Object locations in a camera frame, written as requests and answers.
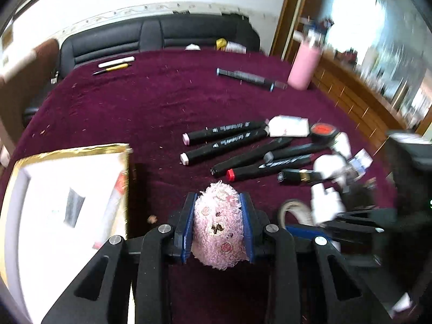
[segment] pink tumbler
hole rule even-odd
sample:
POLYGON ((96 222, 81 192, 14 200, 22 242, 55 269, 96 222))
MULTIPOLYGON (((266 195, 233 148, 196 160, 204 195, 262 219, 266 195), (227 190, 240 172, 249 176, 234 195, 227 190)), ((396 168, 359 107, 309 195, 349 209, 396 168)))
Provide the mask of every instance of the pink tumbler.
POLYGON ((308 37, 301 43, 291 73, 288 77, 288 85, 297 90, 306 90, 311 82, 312 75, 321 59, 320 47, 323 35, 315 31, 309 31, 308 37))

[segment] maroon tablecloth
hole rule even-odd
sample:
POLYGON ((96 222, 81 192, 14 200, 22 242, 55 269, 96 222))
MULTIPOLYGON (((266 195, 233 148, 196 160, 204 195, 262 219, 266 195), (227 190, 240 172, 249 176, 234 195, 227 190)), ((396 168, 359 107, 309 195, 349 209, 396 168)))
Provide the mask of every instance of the maroon tablecloth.
MULTIPOLYGON (((181 140, 185 132, 285 114, 335 125, 348 134, 353 153, 369 146, 355 123, 319 90, 269 93, 215 73, 220 67, 284 81, 290 65, 277 58, 210 50, 147 52, 135 58, 131 67, 100 76, 91 75, 96 63, 79 67, 55 88, 18 143, 0 181, 0 201, 14 163, 21 158, 64 148, 128 143, 134 150, 140 210, 140 217, 130 222, 140 226, 150 214, 166 221, 171 211, 183 206, 187 192, 204 190, 215 181, 210 167, 230 156, 191 167, 179 164, 179 155, 187 150, 181 140)), ((297 139, 293 144, 305 142, 297 139)), ((390 206, 394 191, 385 176, 376 159, 364 179, 377 178, 377 202, 390 206)), ((309 187, 279 186, 275 176, 233 186, 248 191, 255 207, 269 216, 286 199, 309 204, 311 198, 309 187)), ((186 266, 170 270, 174 323, 263 323, 266 274, 267 269, 249 264, 221 272, 191 257, 186 266)))

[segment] sofa cushion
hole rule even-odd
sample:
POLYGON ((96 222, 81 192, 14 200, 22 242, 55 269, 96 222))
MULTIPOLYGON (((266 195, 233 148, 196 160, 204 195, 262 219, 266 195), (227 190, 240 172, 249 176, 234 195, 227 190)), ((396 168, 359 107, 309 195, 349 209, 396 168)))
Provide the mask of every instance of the sofa cushion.
POLYGON ((140 17, 115 22, 69 36, 60 50, 59 77, 72 69, 108 56, 153 51, 165 47, 214 46, 219 38, 259 51, 260 38, 247 19, 238 15, 180 14, 140 17))

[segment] yellow pen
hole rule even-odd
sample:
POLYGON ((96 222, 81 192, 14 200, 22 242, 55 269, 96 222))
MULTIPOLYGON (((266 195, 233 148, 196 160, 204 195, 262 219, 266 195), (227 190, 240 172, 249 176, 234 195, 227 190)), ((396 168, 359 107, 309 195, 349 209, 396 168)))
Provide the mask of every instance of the yellow pen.
POLYGON ((117 69, 127 68, 129 66, 130 66, 130 64, 128 64, 128 63, 122 63, 122 64, 119 64, 117 66, 105 68, 105 69, 103 69, 101 71, 94 72, 92 75, 104 74, 104 73, 107 73, 107 72, 115 71, 117 69))

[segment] pink fuzzy toy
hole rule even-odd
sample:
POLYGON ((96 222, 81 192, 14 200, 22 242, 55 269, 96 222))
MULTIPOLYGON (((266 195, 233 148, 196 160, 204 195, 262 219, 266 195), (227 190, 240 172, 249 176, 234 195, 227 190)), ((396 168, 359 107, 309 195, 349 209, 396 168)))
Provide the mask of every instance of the pink fuzzy toy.
POLYGON ((192 253, 204 265, 225 270, 247 259, 237 191, 221 181, 198 197, 192 253))

